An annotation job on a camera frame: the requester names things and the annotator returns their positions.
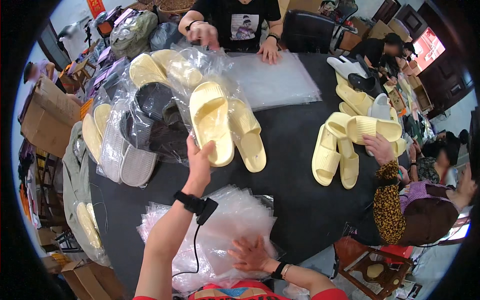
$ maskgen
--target round table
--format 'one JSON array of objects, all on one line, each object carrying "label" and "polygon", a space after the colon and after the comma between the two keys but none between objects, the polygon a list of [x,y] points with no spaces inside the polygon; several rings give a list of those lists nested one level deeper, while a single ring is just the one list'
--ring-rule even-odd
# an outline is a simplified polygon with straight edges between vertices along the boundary
[{"label": "round table", "polygon": [[[378,165],[364,146],[355,145],[360,157],[360,174],[355,187],[346,190],[337,171],[332,183],[325,187],[312,175],[312,155],[320,126],[330,114],[338,111],[341,99],[335,93],[335,71],[326,63],[327,54],[299,54],[306,70],[322,93],[321,102],[291,105],[255,112],[267,155],[264,170],[250,173],[235,149],[233,161],[212,173],[205,194],[227,184],[250,188],[253,194],[274,197],[277,217],[271,240],[283,249],[289,263],[298,264],[317,254],[342,237],[345,224],[361,217],[373,201],[375,171]],[[406,166],[406,153],[399,157]],[[181,164],[159,163],[144,189],[117,184],[96,174],[90,160],[89,180],[100,237],[119,280],[133,296],[144,243],[136,227],[149,202],[171,205],[173,194],[188,177],[188,168]]]}]

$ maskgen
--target leopard print sleeve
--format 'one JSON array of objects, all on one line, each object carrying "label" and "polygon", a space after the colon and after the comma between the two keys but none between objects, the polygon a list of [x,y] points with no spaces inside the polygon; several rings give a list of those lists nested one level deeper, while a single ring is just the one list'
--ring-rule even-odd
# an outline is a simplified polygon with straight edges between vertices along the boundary
[{"label": "leopard print sleeve", "polygon": [[[398,174],[397,161],[383,165],[376,172],[379,179],[391,180]],[[382,239],[398,244],[405,231],[405,217],[400,209],[400,196],[396,184],[378,187],[373,198],[373,217]]]}]

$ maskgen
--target red shirt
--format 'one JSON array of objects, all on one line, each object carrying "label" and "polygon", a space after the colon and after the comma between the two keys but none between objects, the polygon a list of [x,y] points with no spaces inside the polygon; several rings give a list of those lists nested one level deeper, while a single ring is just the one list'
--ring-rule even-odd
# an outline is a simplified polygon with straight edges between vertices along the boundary
[{"label": "red shirt", "polygon": [[[218,297],[206,296],[206,297],[195,299],[196,293],[202,293],[203,291],[206,291],[209,289],[216,289],[216,288],[221,288],[221,287],[216,286],[214,284],[209,284],[205,286],[202,291],[191,294],[189,296],[189,300],[237,300],[237,298],[233,298],[229,296],[218,296]],[[266,285],[264,285],[261,282],[241,281],[236,285],[234,285],[232,288],[256,288],[257,290],[258,289],[263,290],[263,293],[261,295],[247,296],[246,298],[244,298],[245,300],[290,300],[288,298],[274,294],[271,289],[269,289]],[[133,298],[133,300],[157,300],[157,299],[153,299],[145,296],[139,296],[139,297]],[[311,300],[348,300],[348,298],[345,292],[342,291],[341,289],[331,288],[314,295],[311,298]]]}]

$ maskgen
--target office chair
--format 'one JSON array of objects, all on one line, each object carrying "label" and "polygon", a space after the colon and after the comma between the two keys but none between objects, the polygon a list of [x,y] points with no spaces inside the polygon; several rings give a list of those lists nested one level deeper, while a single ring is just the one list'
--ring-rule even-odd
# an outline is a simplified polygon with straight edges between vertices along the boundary
[{"label": "office chair", "polygon": [[335,22],[313,12],[288,11],[282,42],[296,53],[328,53]]}]

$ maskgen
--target red banner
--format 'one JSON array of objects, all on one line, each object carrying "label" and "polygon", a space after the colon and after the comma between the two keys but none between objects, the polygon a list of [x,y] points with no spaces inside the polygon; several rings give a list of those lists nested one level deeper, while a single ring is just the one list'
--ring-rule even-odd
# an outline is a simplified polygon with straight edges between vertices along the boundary
[{"label": "red banner", "polygon": [[98,14],[105,11],[102,0],[87,0],[88,7],[92,12],[93,18],[96,18]]}]

